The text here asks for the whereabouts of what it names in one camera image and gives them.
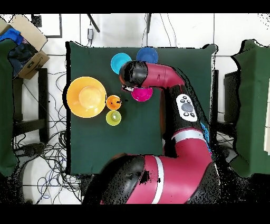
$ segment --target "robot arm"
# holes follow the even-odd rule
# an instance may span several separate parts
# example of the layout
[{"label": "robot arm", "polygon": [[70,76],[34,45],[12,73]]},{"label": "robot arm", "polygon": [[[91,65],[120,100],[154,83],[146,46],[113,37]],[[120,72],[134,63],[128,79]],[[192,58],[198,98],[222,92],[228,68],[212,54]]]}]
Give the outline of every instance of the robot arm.
[{"label": "robot arm", "polygon": [[208,152],[193,101],[181,76],[169,66],[141,61],[120,69],[126,89],[161,89],[165,113],[164,155],[126,155],[101,176],[104,204],[215,203],[219,178]]}]

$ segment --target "floor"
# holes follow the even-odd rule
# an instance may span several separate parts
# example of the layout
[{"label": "floor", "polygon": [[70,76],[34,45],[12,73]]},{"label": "floor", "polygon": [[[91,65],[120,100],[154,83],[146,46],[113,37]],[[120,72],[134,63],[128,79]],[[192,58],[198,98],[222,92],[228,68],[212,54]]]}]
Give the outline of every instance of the floor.
[{"label": "floor", "polygon": [[[93,18],[100,28],[100,33],[94,31],[92,46],[94,47],[141,47],[146,46],[146,38],[142,43],[143,32],[146,28],[145,14],[93,14]],[[8,21],[11,15],[1,15]],[[59,35],[59,15],[42,14],[43,27],[40,30],[45,35]],[[218,120],[224,116],[224,74],[237,70],[237,66],[230,58],[240,50],[245,39],[256,39],[260,44],[270,45],[270,14],[153,14],[149,46],[177,46],[179,48],[202,48],[206,44],[216,44],[218,52],[215,58],[215,69],[219,70],[219,95],[218,95]],[[66,83],[65,78],[65,41],[76,41],[87,45],[87,31],[90,20],[86,14],[62,14],[61,39],[48,39],[43,51],[50,56],[44,65],[49,74],[49,113],[50,120],[59,120],[57,110],[65,116],[66,110],[62,106],[62,92]],[[38,75],[24,83],[34,95],[38,97]],[[23,89],[23,115],[24,120],[38,118],[38,103],[24,87]],[[65,125],[57,123],[58,130],[65,130]],[[55,126],[50,129],[50,134],[56,132]],[[26,134],[23,144],[39,142],[38,132]],[[45,178],[49,178],[50,167],[42,158],[36,158],[28,163],[24,172],[23,190],[26,199],[34,203],[41,198],[39,191],[44,192],[42,186]],[[39,204],[80,204],[73,192],[62,189],[56,182],[48,187],[46,197]]]}]

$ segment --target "orange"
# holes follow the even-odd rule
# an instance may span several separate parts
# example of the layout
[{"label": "orange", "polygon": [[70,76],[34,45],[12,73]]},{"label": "orange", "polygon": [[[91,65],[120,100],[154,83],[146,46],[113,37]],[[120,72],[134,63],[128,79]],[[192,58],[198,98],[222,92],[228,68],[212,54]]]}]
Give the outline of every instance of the orange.
[{"label": "orange", "polygon": [[121,107],[121,99],[116,95],[109,96],[106,105],[110,110],[118,110]]},{"label": "orange", "polygon": [[92,77],[80,77],[70,84],[66,101],[70,111],[78,117],[94,117],[105,107],[106,90],[100,81]]}]

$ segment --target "pink bowl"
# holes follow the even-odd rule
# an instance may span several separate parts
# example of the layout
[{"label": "pink bowl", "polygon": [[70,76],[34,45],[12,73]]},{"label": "pink bowl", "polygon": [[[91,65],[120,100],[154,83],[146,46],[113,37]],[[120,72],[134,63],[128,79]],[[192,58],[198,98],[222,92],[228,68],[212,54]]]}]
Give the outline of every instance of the pink bowl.
[{"label": "pink bowl", "polygon": [[131,93],[132,97],[138,102],[145,102],[149,100],[152,94],[152,88],[134,88],[134,91]]}]

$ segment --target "cardboard box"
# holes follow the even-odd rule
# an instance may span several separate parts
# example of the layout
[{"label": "cardboard box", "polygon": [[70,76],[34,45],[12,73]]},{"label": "cardboard box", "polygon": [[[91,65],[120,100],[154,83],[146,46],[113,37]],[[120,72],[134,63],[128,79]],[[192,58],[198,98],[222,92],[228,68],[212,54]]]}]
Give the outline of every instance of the cardboard box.
[{"label": "cardboard box", "polygon": [[41,48],[47,42],[47,37],[33,25],[24,15],[15,15],[8,23],[0,17],[0,35],[3,35],[9,28],[14,28],[20,31],[21,36],[31,44],[37,53],[18,73],[18,76],[23,79],[31,79],[50,58]]}]

